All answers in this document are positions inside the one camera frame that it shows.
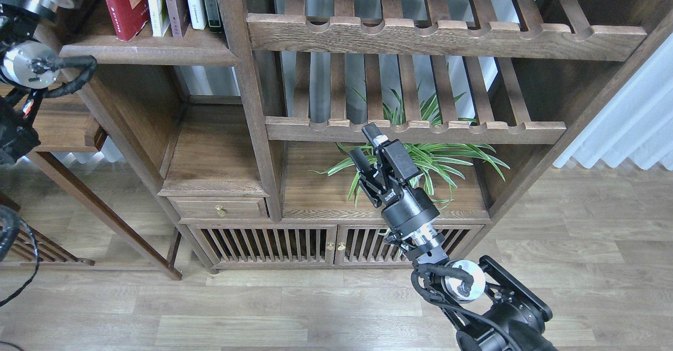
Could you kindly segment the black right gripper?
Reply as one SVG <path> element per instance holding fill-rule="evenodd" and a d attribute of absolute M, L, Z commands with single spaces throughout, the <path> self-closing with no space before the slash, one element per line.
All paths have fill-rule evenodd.
<path fill-rule="evenodd" d="M 371 164 L 360 148 L 349 151 L 349 157 L 358 171 L 360 187 L 375 208 L 383 207 L 381 215 L 390 231 L 407 239 L 430 226 L 439 211 L 423 189 L 410 186 L 409 181 L 422 173 L 403 143 L 389 140 L 374 123 L 361 131 L 373 147 L 376 162 Z"/>

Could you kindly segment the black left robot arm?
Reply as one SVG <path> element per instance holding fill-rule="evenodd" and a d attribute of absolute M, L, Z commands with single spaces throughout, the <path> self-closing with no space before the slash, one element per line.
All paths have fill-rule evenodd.
<path fill-rule="evenodd" d="M 34 37 L 43 20 L 55 22 L 59 8 L 79 8 L 84 0 L 1 0 L 2 164 L 14 164 L 40 145 L 33 128 L 44 99 L 74 94 L 88 83 L 98 61 L 93 56 L 60 57 Z"/>

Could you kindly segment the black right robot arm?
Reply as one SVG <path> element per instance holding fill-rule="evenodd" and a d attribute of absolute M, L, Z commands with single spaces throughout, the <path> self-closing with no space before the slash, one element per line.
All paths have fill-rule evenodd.
<path fill-rule="evenodd" d="M 359 184 L 389 226 L 386 242 L 413 264 L 411 284 L 454 325 L 461 350 L 553 350 L 543 333 L 553 313 L 538 296 L 492 257 L 478 262 L 452 259 L 444 236 L 433 227 L 439 212 L 411 181 L 421 173 L 398 140 L 363 127 L 376 161 L 360 149 L 350 157 Z"/>

